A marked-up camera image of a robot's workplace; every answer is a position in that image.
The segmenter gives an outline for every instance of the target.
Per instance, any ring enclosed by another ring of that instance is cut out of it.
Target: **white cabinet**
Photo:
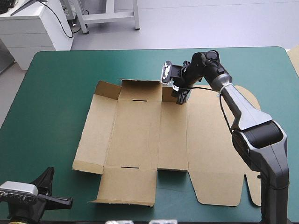
[[[19,66],[27,70],[37,52],[70,50],[73,38],[64,34],[55,15],[39,2],[10,16],[24,2],[25,0],[19,0],[14,8],[0,14],[0,39]],[[57,14],[66,33],[71,36],[60,1],[48,0],[46,4]]]

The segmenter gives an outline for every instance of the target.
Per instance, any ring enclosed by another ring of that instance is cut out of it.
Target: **green table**
[[[96,198],[100,175],[72,171],[93,91],[99,79],[120,84],[118,78],[159,79],[162,64],[181,64],[194,52],[208,49],[56,51],[38,53],[27,71],[0,129],[0,182],[30,182],[54,166],[53,192],[73,196],[72,210],[47,211],[44,220],[257,222],[254,206],[243,186],[237,207],[197,202],[188,173],[159,171],[153,208],[87,203]],[[299,79],[283,48],[217,49],[234,84],[249,89],[288,134],[290,166],[289,218],[299,221]],[[0,204],[0,219],[8,214]]]

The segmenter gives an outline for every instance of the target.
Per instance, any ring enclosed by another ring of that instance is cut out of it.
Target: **gray floor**
[[[82,0],[90,13],[105,0]],[[116,0],[116,11],[132,0]],[[75,34],[72,50],[169,49],[299,44],[299,0],[139,0],[141,29],[134,22],[89,25]],[[0,74],[0,126],[25,75],[15,64]]]

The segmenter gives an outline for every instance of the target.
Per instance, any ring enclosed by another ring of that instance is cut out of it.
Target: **black cable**
[[[230,128],[230,125],[229,125],[229,122],[228,122],[228,118],[226,117],[226,114],[225,114],[225,112],[224,112],[224,109],[223,109],[223,106],[222,106],[222,100],[221,100],[221,99],[222,99],[222,95],[220,94],[220,96],[219,96],[220,108],[221,108],[221,111],[222,111],[222,113],[223,113],[225,122],[226,122],[226,124],[227,124],[227,126],[228,126],[229,132],[230,132],[230,134],[232,134],[232,130],[231,130],[231,128]]]
[[[51,10],[51,12],[56,16],[56,18],[58,19],[58,22],[60,23],[60,26],[61,26],[61,28],[62,28],[62,30],[63,30],[63,32],[64,32],[64,34],[68,37],[68,38],[73,38],[74,37],[74,34],[73,33],[71,33],[71,36],[68,36],[67,35],[67,33],[66,33],[66,31],[64,30],[64,27],[62,26],[62,24],[61,24],[61,21],[60,21],[60,19],[58,18],[58,16],[56,15],[56,13],[49,7],[49,6],[47,6],[46,4],[44,4],[43,2],[41,2],[41,1],[39,1],[39,0],[37,0],[39,3],[42,3],[44,6],[46,6],[49,10]]]
[[[37,0],[37,1],[38,1],[39,3],[42,3],[42,4],[43,4],[44,6],[46,6],[49,10],[51,10],[51,12],[56,16],[56,18],[57,18],[57,20],[58,20],[58,22],[59,22],[59,24],[60,24],[60,26],[61,26],[61,28],[62,28],[64,34],[65,34],[68,38],[73,38],[73,37],[74,37],[74,34],[77,33],[77,32],[79,32],[79,31],[81,30],[81,28],[80,28],[80,29],[78,29],[78,30],[75,31],[75,32],[72,32],[72,31],[71,31],[71,36],[68,36],[67,33],[66,33],[66,31],[64,30],[64,27],[62,26],[62,23],[61,23],[60,19],[59,19],[58,16],[56,15],[56,13],[55,13],[49,6],[47,6],[46,4],[44,4],[43,2],[41,2],[41,1],[39,1],[39,0]]]
[[[205,87],[190,87],[190,88],[179,88],[180,90],[191,90],[191,89],[202,89],[202,90],[210,90],[210,91],[214,91],[212,89],[209,88],[205,88]]]

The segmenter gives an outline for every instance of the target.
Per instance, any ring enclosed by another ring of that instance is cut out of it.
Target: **unfolded cardboard box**
[[[248,90],[238,89],[259,108]],[[102,174],[93,202],[153,206],[157,170],[173,170],[189,172],[200,203],[227,206],[239,204],[246,175],[260,205],[258,173],[234,150],[216,93],[193,90],[177,105],[171,91],[158,81],[99,81],[73,163],[74,170]]]

